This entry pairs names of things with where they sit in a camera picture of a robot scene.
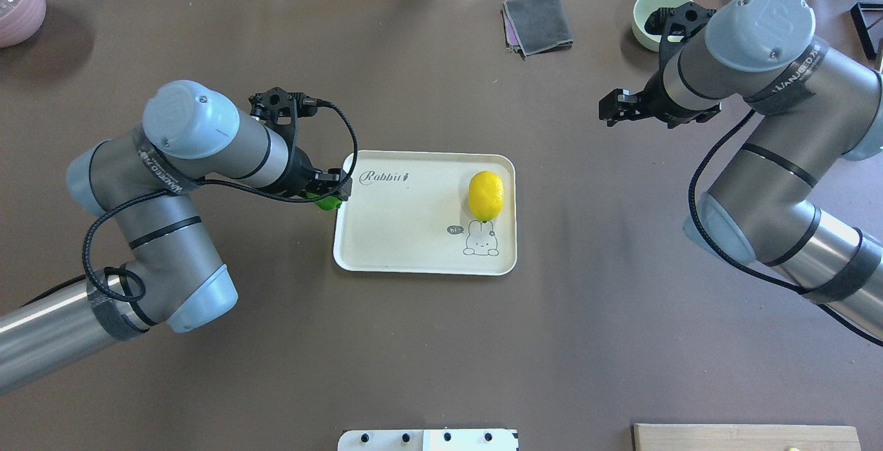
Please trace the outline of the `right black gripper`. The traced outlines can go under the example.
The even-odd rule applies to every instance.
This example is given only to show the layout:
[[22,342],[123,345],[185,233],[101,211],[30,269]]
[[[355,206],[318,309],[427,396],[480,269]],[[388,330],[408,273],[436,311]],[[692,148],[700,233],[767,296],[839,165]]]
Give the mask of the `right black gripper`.
[[628,90],[618,89],[599,100],[599,120],[608,127],[620,121],[653,117],[664,122],[668,128],[676,128],[690,122],[707,122],[720,111],[720,103],[701,110],[685,108],[671,99],[665,90],[642,90],[632,94]]

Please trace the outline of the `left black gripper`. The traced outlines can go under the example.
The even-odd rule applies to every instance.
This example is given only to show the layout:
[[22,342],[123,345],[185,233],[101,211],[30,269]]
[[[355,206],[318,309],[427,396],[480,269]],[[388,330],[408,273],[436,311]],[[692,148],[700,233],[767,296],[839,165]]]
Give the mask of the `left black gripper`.
[[340,201],[347,201],[351,194],[351,175],[343,168],[322,171],[312,165],[303,150],[296,150],[289,177],[286,179],[286,196],[293,199],[311,199],[331,194]]

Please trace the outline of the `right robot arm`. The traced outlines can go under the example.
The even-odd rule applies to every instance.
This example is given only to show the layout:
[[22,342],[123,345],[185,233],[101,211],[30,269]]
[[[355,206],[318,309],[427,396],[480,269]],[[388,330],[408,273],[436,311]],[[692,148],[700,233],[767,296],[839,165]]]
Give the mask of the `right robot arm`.
[[648,21],[662,36],[659,70],[641,92],[599,102],[608,126],[654,117],[706,122],[737,95],[761,121],[703,194],[688,185],[684,233],[733,268],[797,293],[881,344],[881,241],[808,200],[838,161],[881,152],[881,74],[816,34],[806,0],[688,2]]

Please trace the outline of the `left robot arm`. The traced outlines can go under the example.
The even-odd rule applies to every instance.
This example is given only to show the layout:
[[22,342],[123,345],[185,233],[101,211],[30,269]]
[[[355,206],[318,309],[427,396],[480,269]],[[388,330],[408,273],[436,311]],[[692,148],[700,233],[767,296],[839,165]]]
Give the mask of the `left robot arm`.
[[331,210],[349,199],[355,162],[321,170],[297,146],[300,118],[338,106],[281,88],[249,103],[243,111],[196,81],[171,81],[132,131],[70,163],[70,196],[95,216],[84,273],[3,316],[2,392],[153,326],[185,334],[229,312],[239,294],[193,191],[225,186]]

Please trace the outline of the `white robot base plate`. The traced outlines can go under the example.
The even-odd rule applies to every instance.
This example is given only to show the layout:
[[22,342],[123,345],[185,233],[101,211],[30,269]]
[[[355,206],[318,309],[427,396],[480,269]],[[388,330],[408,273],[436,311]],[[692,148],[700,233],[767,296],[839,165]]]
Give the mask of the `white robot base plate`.
[[337,450],[518,450],[516,430],[505,428],[444,428],[351,430]]

